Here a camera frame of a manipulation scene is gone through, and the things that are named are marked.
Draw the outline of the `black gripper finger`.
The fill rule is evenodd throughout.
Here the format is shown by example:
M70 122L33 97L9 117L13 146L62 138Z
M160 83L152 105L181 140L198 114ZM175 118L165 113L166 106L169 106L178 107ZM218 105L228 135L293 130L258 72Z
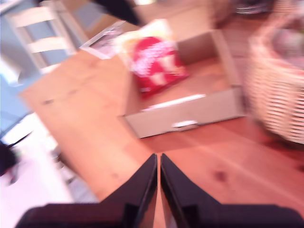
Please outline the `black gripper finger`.
M135 174L100 205L102 228L138 228L157 189L157 156L152 154Z
M127 0L94 0L94 3L105 8L108 13L133 25L140 26L142 21Z
M219 228L220 203L161 155L161 187L179 228Z

